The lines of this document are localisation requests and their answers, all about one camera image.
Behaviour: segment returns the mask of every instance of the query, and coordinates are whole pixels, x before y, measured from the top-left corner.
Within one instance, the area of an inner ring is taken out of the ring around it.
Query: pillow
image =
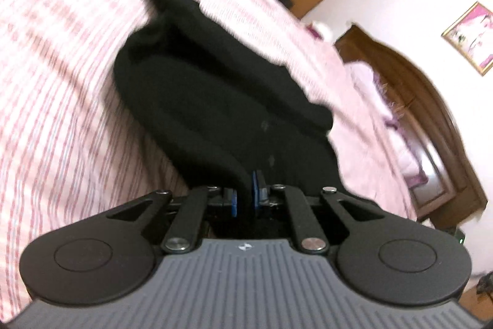
[[[385,94],[380,91],[379,76],[366,62],[356,61],[344,65],[356,89],[380,114],[384,121],[390,144],[397,157],[399,169],[408,188],[426,184],[428,178],[415,153],[409,147],[406,135],[399,120],[385,102]]]

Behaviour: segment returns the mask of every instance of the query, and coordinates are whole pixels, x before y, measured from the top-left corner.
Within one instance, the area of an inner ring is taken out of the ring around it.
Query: black device
[[[286,9],[291,9],[293,7],[293,0],[278,0]]]
[[[235,190],[155,191],[28,245],[33,302],[15,329],[481,328],[457,303],[471,261],[452,236],[325,187],[253,174]]]

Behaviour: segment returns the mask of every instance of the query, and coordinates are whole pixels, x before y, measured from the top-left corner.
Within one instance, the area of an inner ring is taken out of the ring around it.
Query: logo
[[[252,249],[253,248],[253,245],[251,245],[249,243],[243,243],[243,244],[239,245],[238,248],[241,251],[248,251],[249,249]]]

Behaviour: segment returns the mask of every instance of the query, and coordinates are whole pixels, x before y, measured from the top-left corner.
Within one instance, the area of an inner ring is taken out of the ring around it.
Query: white pillow
[[[347,73],[351,76],[354,87],[363,96],[366,102],[372,105],[379,113],[384,124],[395,119],[392,111],[382,99],[374,81],[374,72],[366,62],[350,62],[344,65]],[[394,126],[388,127],[390,143],[394,149],[402,175],[408,179],[420,173],[420,164],[416,160],[404,138]]]

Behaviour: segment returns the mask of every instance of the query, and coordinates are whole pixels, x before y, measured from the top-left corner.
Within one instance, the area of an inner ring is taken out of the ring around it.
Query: striped fabric
[[[198,1],[246,45],[284,64],[311,101],[333,109],[330,140],[347,187],[413,217],[378,122],[334,49],[314,41],[276,0]],[[18,271],[29,241],[155,188],[186,191],[112,82],[118,49],[151,14],[145,0],[0,0],[4,322],[29,301]]]

